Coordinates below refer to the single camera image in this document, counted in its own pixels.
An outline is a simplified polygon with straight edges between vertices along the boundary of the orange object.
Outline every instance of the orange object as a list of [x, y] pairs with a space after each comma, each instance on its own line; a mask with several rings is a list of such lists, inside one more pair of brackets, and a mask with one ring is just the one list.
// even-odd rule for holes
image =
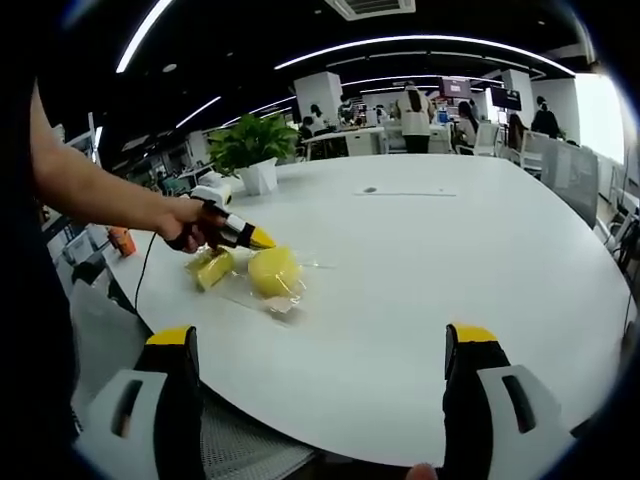
[[109, 228], [109, 240], [114, 248], [120, 251], [123, 257], [136, 253], [136, 244], [131, 238], [129, 230], [123, 227], [110, 227]]

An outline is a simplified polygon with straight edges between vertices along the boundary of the rectangular yellow sponge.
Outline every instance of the rectangular yellow sponge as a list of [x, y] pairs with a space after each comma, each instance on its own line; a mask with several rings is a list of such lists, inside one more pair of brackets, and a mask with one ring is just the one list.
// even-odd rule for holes
[[207, 249], [187, 264], [200, 289], [207, 290], [233, 269], [233, 256], [224, 248]]

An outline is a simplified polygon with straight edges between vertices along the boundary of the black ceiling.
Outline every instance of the black ceiling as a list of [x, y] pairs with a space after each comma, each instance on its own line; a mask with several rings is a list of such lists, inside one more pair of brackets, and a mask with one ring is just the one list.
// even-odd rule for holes
[[[173, 130], [191, 112], [222, 99], [191, 120], [178, 134], [218, 126], [249, 110], [292, 95], [293, 80], [327, 69], [343, 82], [397, 75], [483, 76], [508, 68], [494, 60], [424, 53], [369, 57], [395, 52], [462, 52], [559, 72], [512, 52], [455, 42], [403, 41], [356, 47], [315, 57], [275, 71], [292, 58], [341, 43], [368, 38], [447, 34], [494, 40], [535, 53], [576, 43], [573, 28], [549, 2], [531, 0], [417, 0], [417, 12], [347, 22], [323, 0], [174, 0], [158, 19], [126, 72], [116, 66], [133, 33], [156, 0], [92, 1], [92, 8], [66, 29], [60, 68], [41, 79], [53, 123], [70, 132], [86, 129], [95, 112], [104, 125], [103, 164], [121, 163], [121, 148], [136, 137]], [[162, 73], [168, 64], [177, 69]], [[345, 87], [378, 88], [377, 82]]]

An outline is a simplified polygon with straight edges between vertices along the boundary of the potted plant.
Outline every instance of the potted plant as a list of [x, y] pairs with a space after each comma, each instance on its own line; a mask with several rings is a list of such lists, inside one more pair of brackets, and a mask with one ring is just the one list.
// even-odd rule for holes
[[244, 115], [233, 128], [209, 136], [209, 154], [218, 173], [239, 175], [249, 195], [264, 195], [277, 188], [276, 161], [293, 154], [297, 136], [280, 115]]

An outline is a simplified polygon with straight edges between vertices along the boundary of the white pot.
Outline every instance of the white pot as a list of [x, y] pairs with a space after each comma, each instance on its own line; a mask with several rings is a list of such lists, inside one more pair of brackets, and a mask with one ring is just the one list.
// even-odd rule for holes
[[276, 158], [237, 170], [249, 195], [267, 195], [278, 189]]

